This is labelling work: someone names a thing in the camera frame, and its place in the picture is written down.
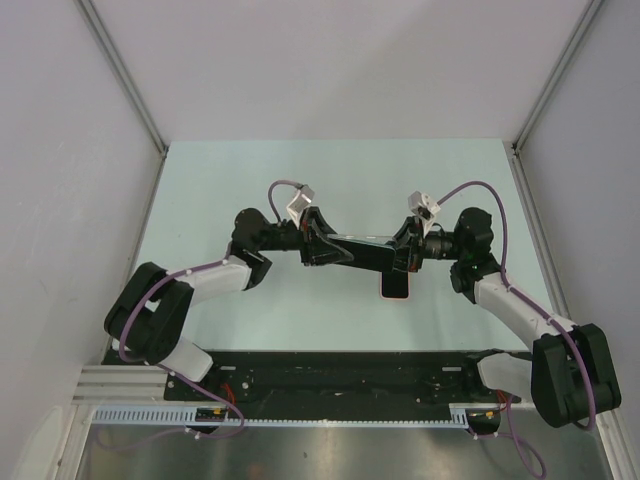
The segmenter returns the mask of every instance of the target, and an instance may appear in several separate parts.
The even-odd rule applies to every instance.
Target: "gray wall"
[[[0,5],[0,478],[100,351],[159,158],[72,1]]]
[[[608,336],[638,445],[640,2],[605,4],[523,163],[572,317]]]

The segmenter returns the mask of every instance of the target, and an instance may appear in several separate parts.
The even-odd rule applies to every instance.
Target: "light blue table surface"
[[[500,193],[509,226],[510,275],[549,304],[511,170],[497,139],[174,142],[138,263],[177,269],[220,258],[233,220],[256,207],[270,220],[267,188],[280,178],[308,183],[314,205],[339,233],[392,235],[410,214],[415,190],[435,198],[468,180]],[[278,187],[281,212],[293,190]],[[453,229],[461,210],[493,215],[493,197],[472,187],[448,201],[438,221]],[[453,292],[450,262],[426,261],[406,301],[384,300],[379,274],[337,265],[307,268],[297,252],[266,252],[273,267],[257,288],[217,297],[189,312],[184,335],[207,349],[524,349],[490,313]]]

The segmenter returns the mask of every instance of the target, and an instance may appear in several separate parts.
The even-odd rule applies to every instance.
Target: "white wall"
[[[588,0],[97,0],[171,140],[514,139]]]
[[[574,319],[605,330],[640,441],[640,3],[610,0],[523,152]]]
[[[0,478],[99,352],[159,157],[72,1],[0,6]]]

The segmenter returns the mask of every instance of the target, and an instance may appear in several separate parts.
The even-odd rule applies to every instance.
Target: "smartphone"
[[[390,300],[409,298],[409,274],[406,272],[381,273],[380,296]]]

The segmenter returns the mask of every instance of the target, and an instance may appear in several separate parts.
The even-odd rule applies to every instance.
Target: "metal frame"
[[[589,29],[593,25],[593,21],[595,20],[598,12],[605,3],[606,0],[591,0],[582,13],[582,17],[580,17],[580,20],[571,33],[569,41],[562,51],[560,58],[558,58],[556,64],[553,66],[549,78],[542,87],[542,92],[538,96],[536,103],[527,116],[524,125],[518,132],[518,136],[516,137],[513,144],[516,152],[520,152],[522,150],[522,147],[529,138],[533,127],[542,115],[545,106],[547,105],[547,103],[549,103],[551,95],[560,83],[560,80],[564,77],[564,74],[571,64],[574,56],[583,45]]]
[[[92,32],[100,50],[105,55],[118,83],[123,89],[124,95],[130,101],[151,141],[161,155],[162,161],[164,161],[168,146],[164,142],[155,121],[142,99],[139,89],[131,77],[104,22],[100,18],[95,5],[92,0],[74,0],[74,2],[85,19],[87,27]],[[536,253],[541,263],[541,269],[551,296],[552,305],[556,311],[565,316],[569,315],[566,300],[562,293],[560,281],[554,267],[549,245],[542,229],[542,223],[535,207],[531,190],[529,189],[526,176],[522,169],[519,152],[536,122],[539,120],[567,67],[583,44],[589,28],[604,3],[605,0],[590,1],[560,58],[556,62],[538,100],[516,137],[515,142],[508,145],[505,144],[509,164],[524,208]],[[162,166],[163,164],[160,166],[153,194],[141,226],[140,240],[135,247],[132,266],[135,264],[140,241],[146,228],[149,212],[162,173]],[[64,450],[57,464],[56,480],[75,479],[91,426],[91,419],[96,410],[104,403],[108,402],[109,405],[153,405],[160,408],[177,404],[187,407],[189,404],[185,402],[166,402],[163,400],[166,375],[165,372],[155,367],[85,367],[72,402],[73,420],[69,424]],[[218,404],[215,402],[210,404],[210,406],[216,405]],[[465,406],[467,405],[452,405],[454,408],[464,408]],[[521,407],[530,408],[531,405],[522,405]],[[630,447],[632,443],[626,432],[620,413],[615,411],[600,414],[597,419],[597,424],[614,478],[624,480],[640,478],[640,470],[638,469],[634,451],[633,448]]]
[[[74,3],[78,7],[82,18],[84,18],[87,23],[87,27],[93,34],[98,47],[102,51],[107,60],[107,63],[111,67],[118,83],[122,87],[122,91],[127,97],[127,100],[131,103],[131,106],[135,110],[138,118],[144,125],[145,129],[151,141],[155,145],[158,153],[162,157],[164,157],[167,153],[168,146],[162,139],[162,135],[156,126],[149,109],[145,105],[142,95],[140,94],[140,90],[138,89],[136,83],[129,72],[129,69],[125,65],[116,45],[113,41],[113,38],[109,34],[107,27],[105,26],[102,18],[100,18],[100,14],[93,4],[92,0],[74,0]]]

